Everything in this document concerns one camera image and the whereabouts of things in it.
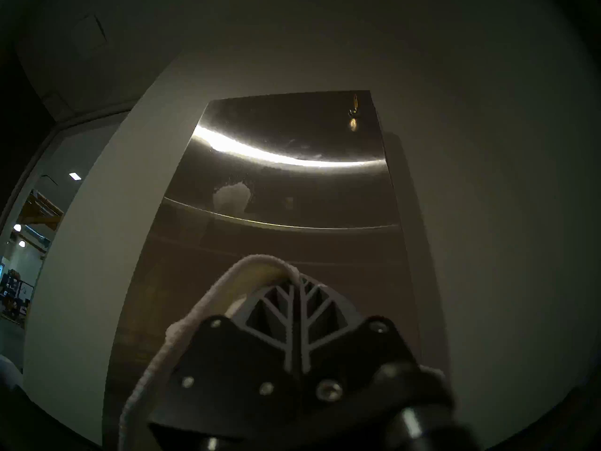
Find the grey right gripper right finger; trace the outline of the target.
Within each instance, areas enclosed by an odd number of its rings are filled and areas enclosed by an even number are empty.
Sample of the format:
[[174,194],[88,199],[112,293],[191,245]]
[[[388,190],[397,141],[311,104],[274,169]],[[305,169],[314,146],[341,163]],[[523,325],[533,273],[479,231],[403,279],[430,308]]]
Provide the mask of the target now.
[[367,387],[385,364],[417,366],[394,323],[364,316],[346,297],[308,275],[297,288],[297,417]]

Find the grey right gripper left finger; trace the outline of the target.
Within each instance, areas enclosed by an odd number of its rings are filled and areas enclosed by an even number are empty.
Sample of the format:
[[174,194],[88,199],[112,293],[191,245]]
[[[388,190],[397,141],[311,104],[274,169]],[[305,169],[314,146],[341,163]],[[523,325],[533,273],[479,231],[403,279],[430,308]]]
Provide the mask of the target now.
[[149,416],[155,438],[254,438],[298,415],[292,284],[201,322]]

